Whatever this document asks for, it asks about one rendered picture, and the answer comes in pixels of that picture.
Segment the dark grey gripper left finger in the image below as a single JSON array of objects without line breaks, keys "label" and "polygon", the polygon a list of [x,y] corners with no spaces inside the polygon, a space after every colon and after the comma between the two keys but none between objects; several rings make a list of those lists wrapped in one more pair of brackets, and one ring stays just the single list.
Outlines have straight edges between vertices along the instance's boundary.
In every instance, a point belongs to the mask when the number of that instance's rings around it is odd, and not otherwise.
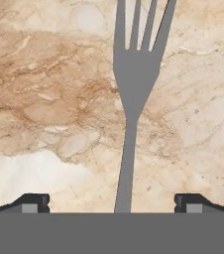
[{"label": "dark grey gripper left finger", "polygon": [[50,195],[48,193],[24,193],[12,203],[0,206],[6,213],[49,213]]}]

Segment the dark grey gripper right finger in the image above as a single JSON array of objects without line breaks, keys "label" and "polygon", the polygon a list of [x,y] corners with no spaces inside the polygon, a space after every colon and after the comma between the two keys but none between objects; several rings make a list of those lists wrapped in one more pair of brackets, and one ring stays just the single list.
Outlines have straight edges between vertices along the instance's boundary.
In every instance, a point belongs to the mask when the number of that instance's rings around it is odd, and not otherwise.
[{"label": "dark grey gripper right finger", "polygon": [[224,206],[211,202],[200,193],[176,193],[174,203],[174,212],[179,213],[224,212]]}]

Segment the grey metal fork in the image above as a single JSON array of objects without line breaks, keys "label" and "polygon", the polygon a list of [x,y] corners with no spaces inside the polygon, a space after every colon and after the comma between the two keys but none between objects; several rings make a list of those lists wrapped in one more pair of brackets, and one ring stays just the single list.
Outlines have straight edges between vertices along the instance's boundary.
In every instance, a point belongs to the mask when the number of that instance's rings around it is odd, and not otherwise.
[{"label": "grey metal fork", "polygon": [[138,39],[141,0],[136,0],[130,45],[126,39],[126,0],[118,0],[113,46],[113,71],[125,118],[125,139],[115,200],[116,213],[129,213],[132,203],[135,146],[140,115],[160,74],[176,0],[168,0],[154,40],[158,0],[152,0],[144,36]]}]

